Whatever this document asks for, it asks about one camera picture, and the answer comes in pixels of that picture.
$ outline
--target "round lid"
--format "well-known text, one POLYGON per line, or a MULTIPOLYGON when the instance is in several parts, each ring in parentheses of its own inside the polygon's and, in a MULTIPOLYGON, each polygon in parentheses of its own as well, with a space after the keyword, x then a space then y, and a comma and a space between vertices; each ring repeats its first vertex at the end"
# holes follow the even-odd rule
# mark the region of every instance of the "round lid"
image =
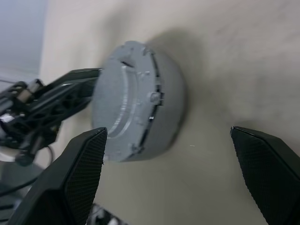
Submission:
POLYGON ((92 100, 92 125, 107 127, 105 160, 137 154, 160 96, 152 52, 130 41, 118 47, 101 70, 92 100))

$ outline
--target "cable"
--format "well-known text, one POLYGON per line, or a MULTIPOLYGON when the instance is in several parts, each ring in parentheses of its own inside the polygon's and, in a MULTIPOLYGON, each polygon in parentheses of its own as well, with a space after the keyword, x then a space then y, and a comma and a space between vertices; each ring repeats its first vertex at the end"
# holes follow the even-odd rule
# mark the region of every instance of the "cable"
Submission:
MULTIPOLYGON (((50 146, 47 146, 47 148, 48 148, 49 153, 50 153, 50 163, 49 163, 49 165, 51 165, 52 162, 54 161, 54 151, 53 151, 52 147, 50 147, 50 146)), ((27 181, 24 184, 21 184, 19 186, 13 187, 13 188, 11 188, 11 189, 9 189, 7 191, 1 192, 0 193, 0 198, 3 197, 3 196, 9 195, 9 194, 11 194, 11 193, 13 193, 15 191, 18 191, 18 190, 20 190, 20 189, 22 189, 24 187, 27 187, 27 186, 29 186, 31 184, 33 184, 37 179, 38 179, 38 177, 33 178, 32 180, 29 180, 29 181, 27 181)))
POLYGON ((7 222, 9 219, 0 219, 0 223, 7 222))
POLYGON ((0 206, 0 210, 10 210, 10 209, 13 209, 13 208, 14 208, 13 204, 0 206))

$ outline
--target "screw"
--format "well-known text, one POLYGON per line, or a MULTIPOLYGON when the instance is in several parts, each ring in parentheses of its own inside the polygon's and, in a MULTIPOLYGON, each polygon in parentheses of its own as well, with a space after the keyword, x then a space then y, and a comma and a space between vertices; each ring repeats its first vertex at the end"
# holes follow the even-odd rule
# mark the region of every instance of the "screw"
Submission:
POLYGON ((160 101, 160 93, 159 92, 150 93, 150 102, 158 103, 159 101, 160 101))

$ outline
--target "textured rubber pad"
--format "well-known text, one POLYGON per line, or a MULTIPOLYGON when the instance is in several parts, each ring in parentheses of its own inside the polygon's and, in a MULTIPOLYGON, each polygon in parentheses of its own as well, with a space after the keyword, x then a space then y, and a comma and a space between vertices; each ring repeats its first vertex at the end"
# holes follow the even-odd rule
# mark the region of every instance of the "textured rubber pad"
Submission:
POLYGON ((231 137, 245 183, 268 224, 299 224, 300 158, 263 132, 233 127, 231 137))

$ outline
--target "gray metal part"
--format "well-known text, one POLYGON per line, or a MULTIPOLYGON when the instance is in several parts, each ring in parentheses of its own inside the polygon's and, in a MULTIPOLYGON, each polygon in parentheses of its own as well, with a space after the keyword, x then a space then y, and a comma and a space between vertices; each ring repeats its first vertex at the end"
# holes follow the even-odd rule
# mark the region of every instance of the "gray metal part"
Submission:
POLYGON ((176 137, 186 110, 186 86, 180 68, 166 54, 154 49, 155 60, 164 93, 163 105, 158 107, 144 150, 128 161, 146 160, 164 153, 176 137))
POLYGON ((133 41, 118 47, 103 66, 92 100, 93 127, 108 129, 105 160, 124 161, 138 151, 155 105, 150 100, 155 91, 151 53, 133 41))
POLYGON ((108 129, 105 160, 144 160, 167 150, 178 131, 185 97, 181 71, 168 56, 135 41, 118 47, 103 66, 92 100, 93 127, 108 129), (150 120, 161 92, 163 105, 150 120))

